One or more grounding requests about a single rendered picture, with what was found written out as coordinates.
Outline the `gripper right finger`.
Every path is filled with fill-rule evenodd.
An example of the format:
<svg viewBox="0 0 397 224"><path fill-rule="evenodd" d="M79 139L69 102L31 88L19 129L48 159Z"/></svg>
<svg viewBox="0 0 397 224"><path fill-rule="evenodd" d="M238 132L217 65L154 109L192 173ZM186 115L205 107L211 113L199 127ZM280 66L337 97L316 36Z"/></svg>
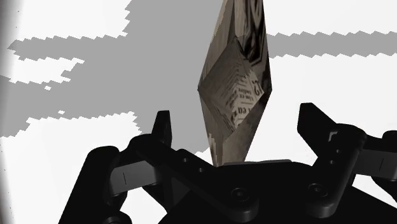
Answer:
<svg viewBox="0 0 397 224"><path fill-rule="evenodd" d="M356 175L369 176L397 201L397 130L373 137L354 125L334 122L315 104L305 102L300 105L297 131L317 155L304 203L309 216L392 213L391 206L352 183Z"/></svg>

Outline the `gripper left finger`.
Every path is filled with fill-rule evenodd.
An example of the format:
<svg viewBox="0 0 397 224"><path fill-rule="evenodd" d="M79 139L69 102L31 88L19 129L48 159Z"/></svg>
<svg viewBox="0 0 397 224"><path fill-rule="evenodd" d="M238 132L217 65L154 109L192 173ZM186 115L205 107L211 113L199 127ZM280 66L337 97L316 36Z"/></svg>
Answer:
<svg viewBox="0 0 397 224"><path fill-rule="evenodd" d="M253 187L239 181L247 164L215 167L171 148L171 118L157 113L153 130L120 151L88 153L59 224L133 224L121 210L127 193L143 188L165 210L158 224L252 224L259 216Z"/></svg>

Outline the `brown printed paper shape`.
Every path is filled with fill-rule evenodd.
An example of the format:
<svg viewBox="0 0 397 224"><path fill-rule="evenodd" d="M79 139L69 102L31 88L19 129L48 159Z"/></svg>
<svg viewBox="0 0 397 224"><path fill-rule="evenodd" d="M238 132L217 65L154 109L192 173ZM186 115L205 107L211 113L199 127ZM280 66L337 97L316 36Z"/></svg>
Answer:
<svg viewBox="0 0 397 224"><path fill-rule="evenodd" d="M198 82L214 166L245 161L271 93L263 0L223 0Z"/></svg>

